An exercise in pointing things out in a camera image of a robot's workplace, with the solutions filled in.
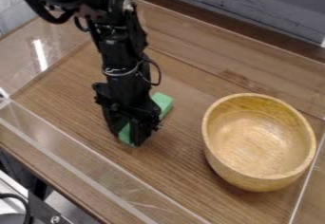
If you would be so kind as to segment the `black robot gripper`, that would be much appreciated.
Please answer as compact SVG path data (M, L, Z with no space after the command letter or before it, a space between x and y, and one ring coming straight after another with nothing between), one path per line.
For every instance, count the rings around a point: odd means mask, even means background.
M158 83L150 72L106 73L107 81L95 83L95 102L102 106L103 117L111 133L118 136L130 121L131 145L140 147L159 130L162 110L150 97Z

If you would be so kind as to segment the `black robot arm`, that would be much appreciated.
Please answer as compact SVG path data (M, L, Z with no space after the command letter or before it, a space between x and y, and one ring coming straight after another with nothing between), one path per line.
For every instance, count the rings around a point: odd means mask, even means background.
M134 0L24 0L37 16L59 25L67 21L87 32L102 55L107 80L92 85L95 101L112 134L139 147L160 126L162 110L150 97L158 64L148 58L147 34Z

